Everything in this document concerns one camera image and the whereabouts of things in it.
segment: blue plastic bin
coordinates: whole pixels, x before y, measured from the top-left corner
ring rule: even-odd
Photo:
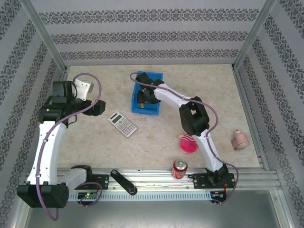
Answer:
[[[162,73],[137,71],[138,74],[145,72],[153,81],[156,79],[162,80]],[[132,94],[132,112],[146,115],[158,115],[160,110],[160,103],[157,104],[144,104],[144,108],[141,108],[141,104],[137,103],[137,92],[142,88],[139,84],[135,83]]]

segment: wallpaper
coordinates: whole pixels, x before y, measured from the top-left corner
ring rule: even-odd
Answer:
[[[19,1],[0,0],[0,8],[0,227],[5,227],[17,186],[36,154],[38,111],[61,72]]]
[[[301,1],[278,1],[238,69],[296,227],[304,227],[303,15]]]
[[[66,65],[233,63],[265,0],[33,0]]]

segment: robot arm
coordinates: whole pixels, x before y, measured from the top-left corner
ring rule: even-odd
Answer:
[[[170,89],[171,91],[175,92],[176,94],[180,95],[183,98],[191,99],[191,97],[184,96],[184,95],[174,91],[165,83],[162,84],[161,87]],[[158,100],[168,103],[175,109],[179,109],[180,111],[182,111],[184,113],[189,111],[188,105],[187,105],[187,104],[189,104],[189,102],[176,97],[175,95],[170,93],[168,90],[156,88],[154,90],[154,95]],[[182,121],[182,125],[184,128],[184,126],[186,127],[186,125],[188,125],[188,123],[183,123],[183,121]],[[210,148],[207,144],[206,133],[207,133],[208,129],[203,130],[203,132],[201,132],[200,135],[198,133],[192,134],[192,132],[189,132],[189,129],[188,130],[184,129],[184,130],[186,133],[190,133],[190,135],[192,135],[192,137],[195,139],[196,143],[198,144],[199,148],[201,149],[201,151],[204,155],[204,158],[205,158],[206,168],[212,172],[215,172],[215,171],[219,170],[220,168],[222,168],[223,163],[221,163],[214,157],[214,155],[211,153]],[[210,136],[209,136],[209,141],[210,141],[210,144],[212,146],[214,153],[219,157],[219,154],[218,154]]]
[[[36,191],[36,167],[41,145],[46,134],[56,122],[64,117],[83,110],[91,105],[92,101],[86,99],[92,91],[91,82],[75,80],[53,82],[53,96],[50,96],[39,111],[39,142],[35,161],[25,185],[19,185],[17,195],[32,208],[40,208],[41,204]],[[105,102],[99,100],[91,109],[83,114],[98,116],[105,110]],[[51,133],[44,148],[41,163],[39,185],[41,195],[47,208],[63,208],[67,203],[69,191],[74,190],[84,182],[92,181],[92,170],[89,166],[74,166],[63,177],[61,184],[57,184],[57,163],[60,145],[68,128],[68,119],[60,123]]]
[[[171,105],[173,108],[179,110],[181,117],[181,125],[184,131],[187,134],[192,135],[192,137],[197,142],[205,158],[208,179],[212,184],[217,186],[217,184],[220,183],[228,174],[228,169],[226,165],[216,159],[216,157],[212,154],[210,147],[208,146],[206,138],[206,133],[209,129],[208,114],[203,105],[185,100],[192,99],[201,101],[201,99],[199,97],[190,98],[184,96],[171,89],[167,84],[165,84],[159,79],[156,81],[152,81],[146,73],[138,75],[135,80],[140,83],[162,87],[162,89],[160,89],[141,85],[142,91],[137,94],[137,100],[141,103],[151,104],[164,101]],[[219,154],[216,150],[211,136],[209,135],[208,137],[213,152],[219,158]]]

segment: red soda can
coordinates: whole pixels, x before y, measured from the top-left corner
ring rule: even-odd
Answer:
[[[188,164],[183,159],[176,159],[173,163],[172,175],[176,179],[181,179],[185,176]]]

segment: beige tabletop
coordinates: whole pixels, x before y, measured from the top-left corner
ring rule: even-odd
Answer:
[[[211,135],[220,157],[237,167],[259,167],[230,65],[72,66],[68,80],[81,72],[99,78],[106,109],[97,117],[78,115],[78,121],[69,126],[60,149],[59,167],[79,164],[94,168],[168,168],[177,158],[183,158],[192,168],[205,167],[199,149],[186,153],[180,148],[178,135],[183,129],[178,110],[161,102],[159,116],[131,112],[134,82],[129,74],[136,71],[162,72],[164,82],[172,89],[186,96],[199,96],[214,107],[219,124]],[[94,83],[88,96],[94,100],[97,83],[88,76],[79,79]],[[108,122],[115,111],[137,126],[129,138]],[[210,110],[207,112],[212,126],[215,117]],[[250,145],[243,150],[232,148],[230,140],[236,129],[249,138]]]

